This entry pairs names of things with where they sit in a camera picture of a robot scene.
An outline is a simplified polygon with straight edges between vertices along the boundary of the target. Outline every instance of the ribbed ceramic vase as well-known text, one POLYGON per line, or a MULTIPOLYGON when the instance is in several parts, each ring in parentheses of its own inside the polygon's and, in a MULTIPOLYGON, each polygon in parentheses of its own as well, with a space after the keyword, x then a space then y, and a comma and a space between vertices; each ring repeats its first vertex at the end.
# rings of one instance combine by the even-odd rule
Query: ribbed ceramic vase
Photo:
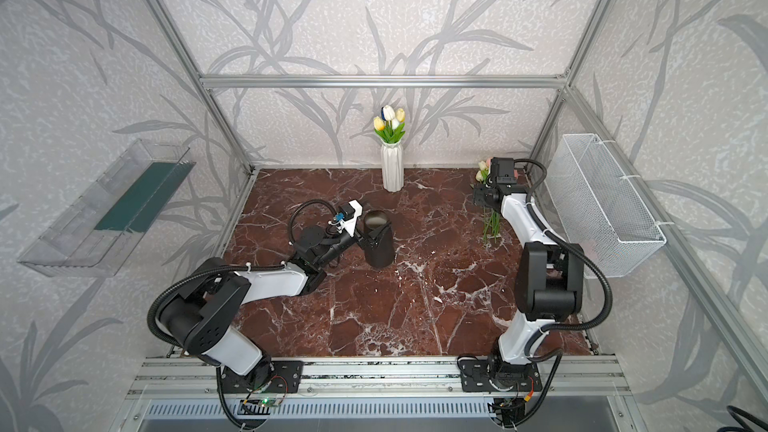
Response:
POLYGON ((397 192, 402 188, 404 175, 400 142, 388 144, 382 141, 382 178, 387 191, 397 192))

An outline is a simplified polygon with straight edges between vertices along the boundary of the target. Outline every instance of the black mounting plate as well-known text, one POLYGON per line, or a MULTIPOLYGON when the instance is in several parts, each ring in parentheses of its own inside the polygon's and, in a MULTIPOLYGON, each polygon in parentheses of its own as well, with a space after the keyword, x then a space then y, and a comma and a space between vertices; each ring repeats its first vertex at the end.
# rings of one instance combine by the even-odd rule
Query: black mounting plate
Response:
MULTIPOLYGON (((264 394, 295 394, 299 391, 301 371, 304 363, 301 360, 272 360, 275 368, 274 378, 269 387, 262 390, 264 394)), ((221 389, 225 394, 247 394, 244 378, 235 374, 227 374, 221 379, 221 389)))
MULTIPOLYGON (((488 378, 488 362, 485 359, 462 358, 458 362, 462 376, 462 390, 465 392, 499 392, 491 385, 488 378)), ((509 392, 530 392, 533 383, 534 392, 542 391, 542 377, 536 364, 503 365, 503 374, 496 378, 496 385, 509 388, 509 392)))

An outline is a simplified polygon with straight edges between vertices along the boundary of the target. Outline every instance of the leaf pattern wallpaper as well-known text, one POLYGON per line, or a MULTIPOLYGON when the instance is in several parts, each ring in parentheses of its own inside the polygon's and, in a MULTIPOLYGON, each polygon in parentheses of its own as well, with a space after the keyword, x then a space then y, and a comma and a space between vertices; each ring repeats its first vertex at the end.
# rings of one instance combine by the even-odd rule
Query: leaf pattern wallpaper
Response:
POLYGON ((141 0, 0 0, 0 429, 106 430, 147 356, 155 295, 210 256, 245 168, 141 0), (137 138, 197 162, 114 278, 19 254, 137 138))
MULTIPOLYGON (((576 79, 765 345, 767 27, 766 0, 618 0, 576 79)), ((730 424, 728 404, 768 417, 664 254, 612 283, 596 335, 651 430, 730 424)))
MULTIPOLYGON (((596 0, 164 0, 206 74, 559 74, 596 0)), ((380 162, 373 111, 406 109, 409 165, 523 152, 552 90, 217 90, 258 164, 380 162)))

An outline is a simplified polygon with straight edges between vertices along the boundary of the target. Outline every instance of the white wire mesh basket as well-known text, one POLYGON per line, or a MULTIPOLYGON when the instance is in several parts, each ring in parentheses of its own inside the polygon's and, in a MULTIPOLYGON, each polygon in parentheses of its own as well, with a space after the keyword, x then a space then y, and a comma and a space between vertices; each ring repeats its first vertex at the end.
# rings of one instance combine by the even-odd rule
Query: white wire mesh basket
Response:
MULTIPOLYGON (((570 242, 606 277, 623 277, 667 243, 632 178, 595 134, 564 134, 544 184, 570 242)), ((590 278, 594 273, 584 268, 590 278)))

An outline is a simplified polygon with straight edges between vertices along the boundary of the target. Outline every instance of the marble surface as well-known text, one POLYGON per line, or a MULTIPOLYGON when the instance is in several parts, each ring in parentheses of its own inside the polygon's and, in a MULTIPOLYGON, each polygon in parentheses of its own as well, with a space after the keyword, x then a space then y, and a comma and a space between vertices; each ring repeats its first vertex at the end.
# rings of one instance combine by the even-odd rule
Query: marble surface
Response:
MULTIPOLYGON (((310 198, 335 206, 352 199, 392 220, 396 260, 377 271, 357 246, 312 294, 246 304, 235 324, 279 356, 487 354, 516 310, 514 277, 522 247, 509 224, 498 243, 482 243, 482 210, 470 198, 475 170, 407 168, 405 187, 383 189, 370 169, 264 169, 246 203, 225 259, 274 264, 292 253, 286 223, 310 198)), ((322 223, 321 206, 301 225, 322 223)), ((563 346, 589 354, 580 332, 555 332, 540 352, 563 346)))

